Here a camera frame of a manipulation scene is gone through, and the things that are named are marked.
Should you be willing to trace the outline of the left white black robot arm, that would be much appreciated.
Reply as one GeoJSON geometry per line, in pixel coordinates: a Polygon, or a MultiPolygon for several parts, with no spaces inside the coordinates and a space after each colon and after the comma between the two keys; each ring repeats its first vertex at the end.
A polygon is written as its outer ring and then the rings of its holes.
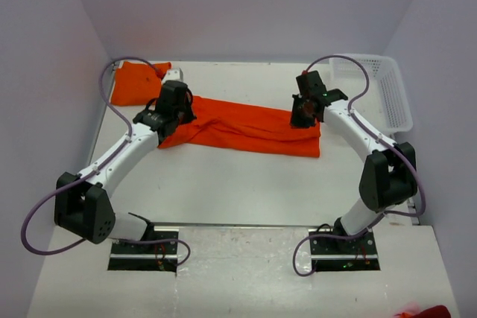
{"type": "Polygon", "coordinates": [[[122,180],[176,129],[195,119],[193,95],[179,80],[167,80],[158,98],[150,100],[127,126],[127,132],[96,162],[78,174],[57,180],[56,225],[99,244],[106,239],[128,241],[139,253],[154,247],[149,222],[135,214],[114,212],[110,202],[122,180]]]}

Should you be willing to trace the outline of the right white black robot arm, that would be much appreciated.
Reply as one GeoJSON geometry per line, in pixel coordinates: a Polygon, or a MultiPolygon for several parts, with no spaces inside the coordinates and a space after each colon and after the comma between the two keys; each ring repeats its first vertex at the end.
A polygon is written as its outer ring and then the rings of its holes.
{"type": "Polygon", "coordinates": [[[417,193],[415,150],[409,143],[398,144],[379,132],[341,90],[328,90],[317,71],[303,72],[297,77],[297,86],[290,125],[300,129],[328,125],[364,163],[357,202],[323,237],[332,241],[337,251],[348,253],[384,214],[417,193]]]}

